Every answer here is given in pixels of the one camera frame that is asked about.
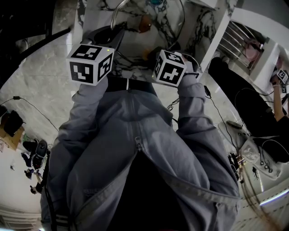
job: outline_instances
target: jacket sleeve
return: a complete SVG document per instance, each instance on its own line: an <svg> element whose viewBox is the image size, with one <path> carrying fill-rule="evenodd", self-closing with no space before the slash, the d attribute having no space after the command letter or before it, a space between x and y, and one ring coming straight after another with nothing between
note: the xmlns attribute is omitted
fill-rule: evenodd
<svg viewBox="0 0 289 231"><path fill-rule="evenodd" d="M187 71L192 65L186 62ZM210 181L210 189L239 196L238 183L229 164L223 141L212 120L204 114L205 89L194 75L183 77L178 86L179 119L177 134L200 161Z"/></svg>
<svg viewBox="0 0 289 231"><path fill-rule="evenodd" d="M58 215L67 214L68 175L80 155L97 135L96 111L106 89L107 77L103 78L97 86L82 84L72 97L74 105L70 111L69 120L59 128L58 136L51 149L47 178L47 190L54 211ZM45 190L42 191L41 210L42 222L50 223Z"/></svg>

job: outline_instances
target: gray jacket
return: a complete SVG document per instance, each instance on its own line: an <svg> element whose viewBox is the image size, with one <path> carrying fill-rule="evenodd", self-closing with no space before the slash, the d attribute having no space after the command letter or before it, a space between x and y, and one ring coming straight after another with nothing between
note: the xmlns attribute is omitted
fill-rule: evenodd
<svg viewBox="0 0 289 231"><path fill-rule="evenodd" d="M43 190L42 224L50 230L104 231L120 200L138 149L155 164L173 189L192 231L230 230L239 191L222 139L204 114L205 91L195 76L183 77L178 94L179 129L153 94L107 92L107 78L96 87L81 85L69 120L60 129Z"/></svg>

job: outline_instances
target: tile floor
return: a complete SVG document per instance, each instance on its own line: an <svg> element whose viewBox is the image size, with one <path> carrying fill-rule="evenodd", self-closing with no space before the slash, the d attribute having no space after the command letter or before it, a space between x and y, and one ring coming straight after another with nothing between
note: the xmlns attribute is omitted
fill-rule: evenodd
<svg viewBox="0 0 289 231"><path fill-rule="evenodd" d="M75 23L75 10L77 0L59 0L56 4L53 33L67 28ZM78 85L69 81L66 71L65 58L71 50L72 44L76 43L73 38L79 37L77 32L72 30L67 35L45 45L43 48L30 55L26 62L10 77L4 87L0 90L0 102L11 99L13 96L20 96L28 100L45 114L51 122L59 127L68 120L69 111L73 105L71 94L78 89ZM28 39L32 45L43 37L32 37ZM230 68L238 74L246 77L241 70L232 63ZM240 121L240 117L218 87L216 82L208 73L204 73L200 82L211 91L212 98L218 107L224 120ZM177 89L155 84L154 88L158 97L165 106L168 106L178 98ZM9 110L16 110L25 121L23 125L26 133L32 138L44 139L52 144L57 136L55 128L33 107L23 100L9 101L5 104ZM222 122L217 110L213 107L212 101L205 103L205 112L210 116L215 124ZM174 118L178 118L178 105L175 105L172 113ZM177 124L173 122L173 128L177 129ZM224 144L227 152L233 150L226 140ZM261 191L260 183L254 183Z"/></svg>

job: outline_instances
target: white cube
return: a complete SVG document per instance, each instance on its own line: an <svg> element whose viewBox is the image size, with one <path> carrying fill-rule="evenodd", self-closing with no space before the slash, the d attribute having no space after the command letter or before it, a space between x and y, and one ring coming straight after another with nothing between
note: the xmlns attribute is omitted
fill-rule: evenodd
<svg viewBox="0 0 289 231"><path fill-rule="evenodd" d="M154 68L153 79L177 87L186 71L186 64L178 52L161 50Z"/></svg>
<svg viewBox="0 0 289 231"><path fill-rule="evenodd" d="M114 49L76 44L66 58L72 82L97 85L112 70Z"/></svg>

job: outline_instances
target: zipper pull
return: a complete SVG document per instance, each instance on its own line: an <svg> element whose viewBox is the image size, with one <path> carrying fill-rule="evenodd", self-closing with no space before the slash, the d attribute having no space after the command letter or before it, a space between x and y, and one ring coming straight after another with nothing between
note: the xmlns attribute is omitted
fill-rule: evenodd
<svg viewBox="0 0 289 231"><path fill-rule="evenodd" d="M139 136L135 137L136 148L140 152L141 151L141 138Z"/></svg>

